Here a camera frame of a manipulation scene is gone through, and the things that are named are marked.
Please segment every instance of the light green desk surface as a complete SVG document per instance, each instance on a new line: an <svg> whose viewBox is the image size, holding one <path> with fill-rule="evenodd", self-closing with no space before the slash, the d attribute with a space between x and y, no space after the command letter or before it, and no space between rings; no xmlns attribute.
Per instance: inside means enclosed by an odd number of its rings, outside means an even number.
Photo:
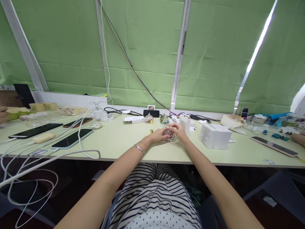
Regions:
<svg viewBox="0 0 305 229"><path fill-rule="evenodd" d="M126 150L133 146L133 144L140 141L144 136L150 133L150 130L156 130L160 127L159 119L154 119L154 124L136 123L131 124L129 122L123 122L124 118L130 115L123 114L115 118L114 121L103 123L103 127L99 130L94 130L94 133L82 140L83 149L98 149L101 152L102 161L114 161L120 157ZM77 116L69 116L55 122L67 124L77 119ZM96 122L96 120L84 124L83 128L89 128L90 124ZM190 139L195 146L215 165L227 165L227 166L251 166L251 167L282 167L282 168L305 168L305 164L300 162L297 158L291 158L284 154L281 154L273 149L270 149L264 145L261 145L250 137L255 136L251 132L247 132L248 135L242 135L233 132L232 138L236 142L229 143L227 150L220 149L207 149L199 140L199 132L201 124L195 121L197 130L190 132ZM15 120L7 122L0 126L0 142L8 139L8 136L28 130L29 128L21 120ZM49 132L55 132L63 129L63 127L57 127ZM76 131L78 128L69 130L69 133ZM305 149L297 143L289 140L287 142L281 139L275 139L271 137L271 134L259 135L261 138L272 141L278 145L286 147L290 150L299 153L300 158L305 159ZM17 144L20 141L25 143L28 140L15 140L9 143L0 145L0 154L2 154L8 147ZM48 150L44 156L51 152L51 145L46 146L44 149ZM59 150L49 158L62 155L69 152L80 150L79 145L73 146L71 149ZM92 156L97 156L96 152L89 153ZM65 159L78 159L78 160L93 160L86 157L82 153L73 154L64 157ZM271 160L275 164L270 165L263 161L263 159ZM173 142L158 142L153 143L151 147L146 151L143 162L151 163L176 163L176 164L192 164L187 152L185 151L182 143L176 138Z"/></svg>

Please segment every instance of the red cable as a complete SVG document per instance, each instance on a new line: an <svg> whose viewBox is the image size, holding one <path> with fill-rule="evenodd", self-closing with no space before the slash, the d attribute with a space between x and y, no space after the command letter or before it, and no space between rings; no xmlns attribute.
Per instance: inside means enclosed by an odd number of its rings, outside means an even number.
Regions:
<svg viewBox="0 0 305 229"><path fill-rule="evenodd" d="M117 37L116 37L115 34L114 34L114 32L113 32L113 30L112 30L112 28L111 28L111 26L110 26L110 24L109 24L109 22L108 22L108 19L107 19L106 15L105 15L103 9L102 9L102 11L103 11L104 17L105 17L105 19L106 19L106 21L107 21L107 23L108 23L108 25L109 25L109 27L110 27L111 32L112 32L113 35L114 35L114 38L116 39L118 45L120 46L120 48L121 48L121 50L122 50L122 52L123 52L125 58L126 58L127 61L130 63L130 61L128 60L127 56L125 55L125 53L124 53L124 51L123 51L123 49L122 49L122 47L121 47L121 45L120 45L120 43L119 43ZM140 79L140 77L138 76L138 74L136 73L136 71L134 70L133 65L132 65L131 63L130 63L130 66L132 67L132 70L134 71L134 73L136 74L136 76L138 77L138 79L142 82L142 80ZM166 110L168 110L169 112L171 112L171 110L169 110L168 108L166 108L166 106L164 106L162 103L160 103L160 102L151 94L151 92L147 89L147 87L146 87L145 85L144 85L144 87L145 87L146 90L149 92L149 94L150 94L150 95L151 95L151 96L152 96L161 106L163 106Z"/></svg>

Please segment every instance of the striped pants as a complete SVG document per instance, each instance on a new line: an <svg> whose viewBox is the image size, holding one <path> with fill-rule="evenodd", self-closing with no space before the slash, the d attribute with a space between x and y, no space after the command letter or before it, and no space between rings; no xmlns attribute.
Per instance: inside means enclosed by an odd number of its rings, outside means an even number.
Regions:
<svg viewBox="0 0 305 229"><path fill-rule="evenodd" d="M123 229L135 217L153 211L174 213L201 229L183 183L167 164L139 163L126 180L109 229Z"/></svg>

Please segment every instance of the white plastic bag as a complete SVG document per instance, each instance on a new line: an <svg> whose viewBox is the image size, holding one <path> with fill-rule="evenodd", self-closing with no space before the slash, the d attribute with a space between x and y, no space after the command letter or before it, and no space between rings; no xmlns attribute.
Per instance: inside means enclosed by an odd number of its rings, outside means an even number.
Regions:
<svg viewBox="0 0 305 229"><path fill-rule="evenodd" d="M245 126L244 119L240 116L224 114L220 123L223 126L228 127L229 130L247 135L246 132L242 129L242 127Z"/></svg>

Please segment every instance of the silver bracelet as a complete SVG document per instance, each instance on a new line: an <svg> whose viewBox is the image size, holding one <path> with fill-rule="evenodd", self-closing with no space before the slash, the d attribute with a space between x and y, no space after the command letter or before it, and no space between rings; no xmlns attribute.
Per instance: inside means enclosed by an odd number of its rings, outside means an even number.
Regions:
<svg viewBox="0 0 305 229"><path fill-rule="evenodd" d="M147 145L144 142L139 141L138 143L142 143L142 144L144 144L146 146L146 149L148 148Z"/></svg>
<svg viewBox="0 0 305 229"><path fill-rule="evenodd" d="M135 148L141 150L143 153L145 153L145 151L143 151L138 145L134 144L133 147L135 147Z"/></svg>

